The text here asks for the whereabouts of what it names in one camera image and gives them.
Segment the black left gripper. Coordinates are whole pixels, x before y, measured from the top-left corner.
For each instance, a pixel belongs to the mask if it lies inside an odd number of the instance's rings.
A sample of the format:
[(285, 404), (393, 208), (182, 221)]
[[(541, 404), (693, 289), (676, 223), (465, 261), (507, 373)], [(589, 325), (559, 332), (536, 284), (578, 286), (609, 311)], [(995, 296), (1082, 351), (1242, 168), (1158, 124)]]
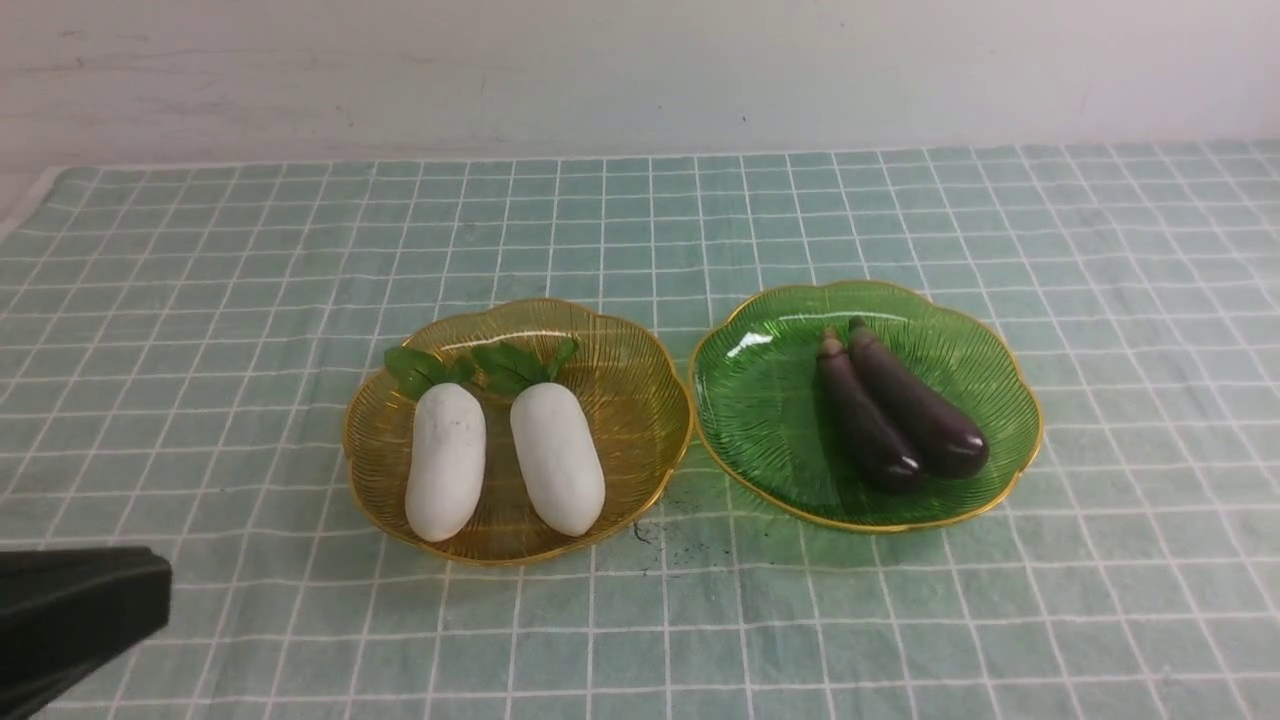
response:
[(31, 719), (164, 629), (173, 566), (118, 546), (1, 553), (1, 716)]

